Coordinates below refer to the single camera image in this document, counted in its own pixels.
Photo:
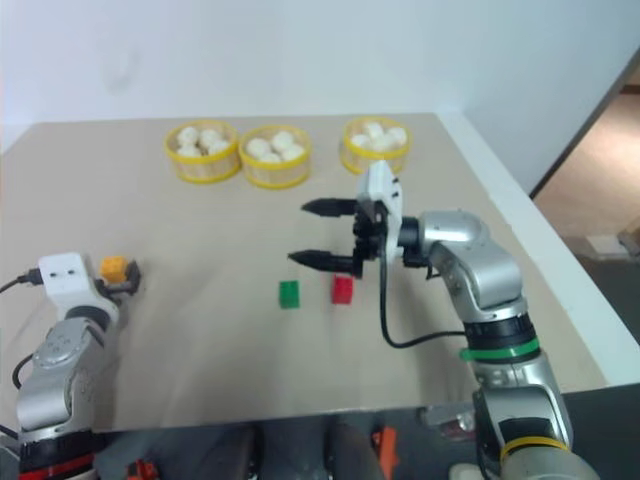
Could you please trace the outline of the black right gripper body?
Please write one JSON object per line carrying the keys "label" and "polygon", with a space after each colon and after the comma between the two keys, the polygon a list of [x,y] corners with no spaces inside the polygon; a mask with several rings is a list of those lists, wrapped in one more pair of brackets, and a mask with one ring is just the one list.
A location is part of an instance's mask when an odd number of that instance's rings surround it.
{"label": "black right gripper body", "polygon": [[354,278],[363,276],[364,263],[381,257],[388,233],[388,211],[382,201],[375,201],[367,212],[363,206],[357,206],[354,214],[353,234],[353,266],[351,275]]}

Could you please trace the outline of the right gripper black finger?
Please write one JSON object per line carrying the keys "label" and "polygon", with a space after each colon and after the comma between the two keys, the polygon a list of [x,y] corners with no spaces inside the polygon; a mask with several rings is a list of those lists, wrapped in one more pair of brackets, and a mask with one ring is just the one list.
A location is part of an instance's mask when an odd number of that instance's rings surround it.
{"label": "right gripper black finger", "polygon": [[306,202],[301,209],[321,217],[353,216],[357,202],[355,199],[318,198]]}
{"label": "right gripper black finger", "polygon": [[324,250],[301,250],[291,252],[288,258],[302,266],[323,272],[352,273],[353,258],[351,256],[335,255]]}

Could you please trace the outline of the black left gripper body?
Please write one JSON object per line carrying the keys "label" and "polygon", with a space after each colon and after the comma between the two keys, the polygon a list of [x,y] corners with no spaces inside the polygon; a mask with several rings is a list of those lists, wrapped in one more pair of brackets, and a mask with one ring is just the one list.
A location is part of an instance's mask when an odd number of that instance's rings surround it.
{"label": "black left gripper body", "polygon": [[117,295],[127,294],[133,296],[135,294],[135,284],[125,281],[119,284],[108,284],[102,279],[94,281],[94,285],[98,293],[111,301],[116,300]]}

